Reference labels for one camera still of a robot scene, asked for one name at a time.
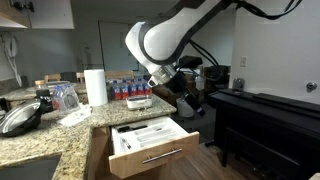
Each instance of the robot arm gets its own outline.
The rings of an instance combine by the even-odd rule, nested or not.
[[[270,16],[244,0],[180,0],[167,13],[136,23],[126,37],[126,44],[152,75],[149,81],[151,87],[163,84],[171,93],[180,94],[200,115],[204,115],[200,104],[186,89],[187,81],[183,74],[176,72],[172,65],[179,59],[191,37],[232,3],[237,3],[237,8],[243,7],[257,16],[273,20],[291,12],[302,0],[298,0],[290,9],[294,1],[289,2],[282,14]]]

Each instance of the cabinet door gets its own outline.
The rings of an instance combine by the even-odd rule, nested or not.
[[[70,0],[27,0],[35,12],[29,11],[33,29],[74,29]]]
[[[30,27],[28,13],[26,11],[20,12],[10,6],[9,0],[0,0],[0,27]]]

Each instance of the wall outlet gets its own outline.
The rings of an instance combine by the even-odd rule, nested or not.
[[[247,67],[247,56],[242,56],[240,59],[240,67]]]

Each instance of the silver drawer handle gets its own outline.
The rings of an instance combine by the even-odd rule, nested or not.
[[[181,151],[182,151],[182,149],[177,149],[177,150],[172,149],[171,152],[162,154],[162,155],[160,155],[160,156],[156,156],[156,157],[153,157],[153,158],[149,157],[148,160],[142,161],[142,164],[145,164],[145,163],[148,163],[148,162],[151,162],[151,161],[154,161],[154,160],[157,160],[157,159],[166,157],[166,156],[170,156],[170,155],[172,155],[172,154],[176,154],[176,153],[181,152]]]

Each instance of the open drawer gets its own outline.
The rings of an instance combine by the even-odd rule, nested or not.
[[[194,153],[199,143],[198,132],[187,133],[169,117],[114,126],[111,134],[110,172],[122,179]]]

